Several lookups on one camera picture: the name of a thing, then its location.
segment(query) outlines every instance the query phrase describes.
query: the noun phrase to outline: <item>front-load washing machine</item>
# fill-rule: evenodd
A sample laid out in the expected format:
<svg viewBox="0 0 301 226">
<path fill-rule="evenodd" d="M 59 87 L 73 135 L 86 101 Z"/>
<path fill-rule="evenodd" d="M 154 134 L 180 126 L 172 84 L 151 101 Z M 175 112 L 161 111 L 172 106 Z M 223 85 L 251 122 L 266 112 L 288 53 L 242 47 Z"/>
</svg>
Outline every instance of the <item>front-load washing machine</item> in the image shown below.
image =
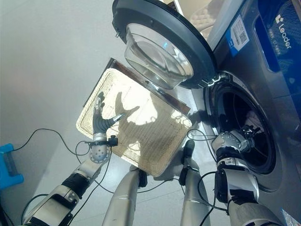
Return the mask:
<svg viewBox="0 0 301 226">
<path fill-rule="evenodd" d="M 207 134 L 258 128 L 243 158 L 259 202 L 301 222 L 301 2 L 244 1 L 213 51 L 158 0 L 115 0 L 113 16 L 129 64 L 158 90 L 191 89 Z"/>
</svg>

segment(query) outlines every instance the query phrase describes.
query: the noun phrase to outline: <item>blue object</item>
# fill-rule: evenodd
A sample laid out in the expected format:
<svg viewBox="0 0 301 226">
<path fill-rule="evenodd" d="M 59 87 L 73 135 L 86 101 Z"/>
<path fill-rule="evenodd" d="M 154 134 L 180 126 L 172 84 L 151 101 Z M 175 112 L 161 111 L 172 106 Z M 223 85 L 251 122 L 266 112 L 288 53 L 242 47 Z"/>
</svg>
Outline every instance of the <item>blue object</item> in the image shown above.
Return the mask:
<svg viewBox="0 0 301 226">
<path fill-rule="evenodd" d="M 4 161 L 4 155 L 13 150 L 14 147 L 12 144 L 0 146 L 0 190 L 3 190 L 4 188 L 10 187 L 12 185 L 20 184 L 24 181 L 22 174 L 11 176 Z"/>
</svg>

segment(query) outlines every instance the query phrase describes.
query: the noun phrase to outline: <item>sticker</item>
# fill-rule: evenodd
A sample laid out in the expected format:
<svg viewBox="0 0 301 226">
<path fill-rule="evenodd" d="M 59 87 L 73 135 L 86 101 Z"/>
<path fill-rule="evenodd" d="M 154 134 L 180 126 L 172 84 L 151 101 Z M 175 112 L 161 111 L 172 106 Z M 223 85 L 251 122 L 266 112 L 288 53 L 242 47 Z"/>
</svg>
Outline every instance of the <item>sticker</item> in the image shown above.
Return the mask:
<svg viewBox="0 0 301 226">
<path fill-rule="evenodd" d="M 301 226 L 301 224 L 296 221 L 291 215 L 289 215 L 284 209 L 282 209 L 282 214 L 287 226 Z"/>
<path fill-rule="evenodd" d="M 249 42 L 249 36 L 241 15 L 237 17 L 230 29 L 227 30 L 226 39 L 233 57 Z"/>
</svg>

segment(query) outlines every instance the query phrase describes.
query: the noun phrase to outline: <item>white wall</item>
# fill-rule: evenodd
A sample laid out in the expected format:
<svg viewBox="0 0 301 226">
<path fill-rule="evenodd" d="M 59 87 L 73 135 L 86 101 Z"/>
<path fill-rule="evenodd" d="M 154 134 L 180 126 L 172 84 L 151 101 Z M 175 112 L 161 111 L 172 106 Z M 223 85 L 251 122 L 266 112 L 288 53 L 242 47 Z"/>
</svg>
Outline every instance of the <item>white wall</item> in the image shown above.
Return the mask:
<svg viewBox="0 0 301 226">
<path fill-rule="evenodd" d="M 124 61 L 112 2 L 1 0 L 1 144 L 17 148 L 42 127 L 60 131 L 72 149 L 85 139 L 75 127 L 82 105 L 109 58 Z M 4 190 L 1 199 L 19 224 L 25 202 L 50 192 L 77 162 L 51 132 L 38 133 L 13 157 L 25 182 Z"/>
</svg>

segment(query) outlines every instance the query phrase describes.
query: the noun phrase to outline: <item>robot forearm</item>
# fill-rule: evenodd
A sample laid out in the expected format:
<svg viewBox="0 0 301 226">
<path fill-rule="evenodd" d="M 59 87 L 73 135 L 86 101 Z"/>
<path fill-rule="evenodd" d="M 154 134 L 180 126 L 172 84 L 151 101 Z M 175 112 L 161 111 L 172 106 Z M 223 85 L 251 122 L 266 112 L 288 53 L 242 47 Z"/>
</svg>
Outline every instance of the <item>robot forearm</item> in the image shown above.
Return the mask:
<svg viewBox="0 0 301 226">
<path fill-rule="evenodd" d="M 104 158 L 101 159 L 98 155 L 98 158 L 95 160 L 93 158 L 94 154 L 91 154 L 95 150 L 104 153 L 100 154 Z M 28 214 L 24 225 L 66 225 L 72 219 L 71 211 L 75 208 L 86 189 L 97 178 L 101 167 L 108 161 L 109 155 L 107 145 L 92 146 L 89 158 L 80 164 L 61 185 L 57 186 Z"/>
</svg>

